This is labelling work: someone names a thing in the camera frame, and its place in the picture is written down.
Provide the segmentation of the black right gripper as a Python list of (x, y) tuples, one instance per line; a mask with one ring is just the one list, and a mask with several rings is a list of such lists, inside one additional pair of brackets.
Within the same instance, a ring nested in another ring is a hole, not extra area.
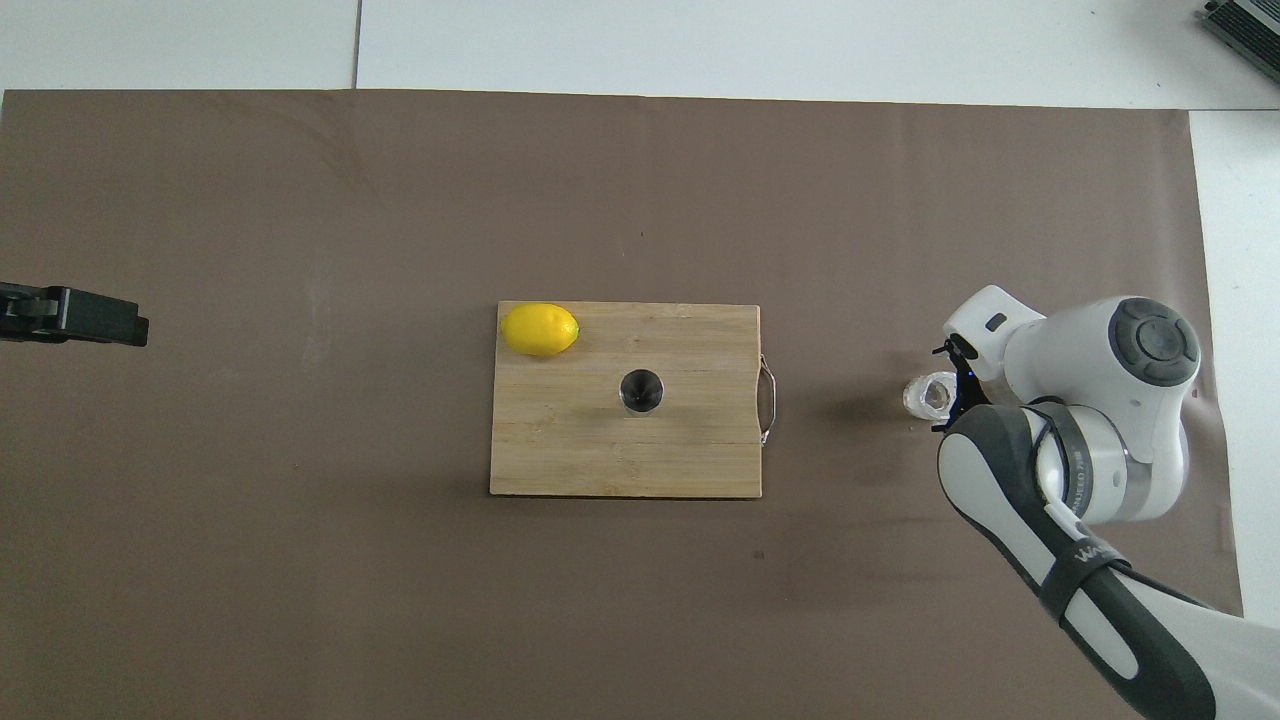
[(947, 336), (932, 354), (946, 355), (956, 372), (955, 418), (931, 428), (934, 433), (948, 433), (963, 415), (974, 407), (991, 405), (992, 401), (973, 369), (973, 363), (979, 359), (979, 354), (965, 338)]

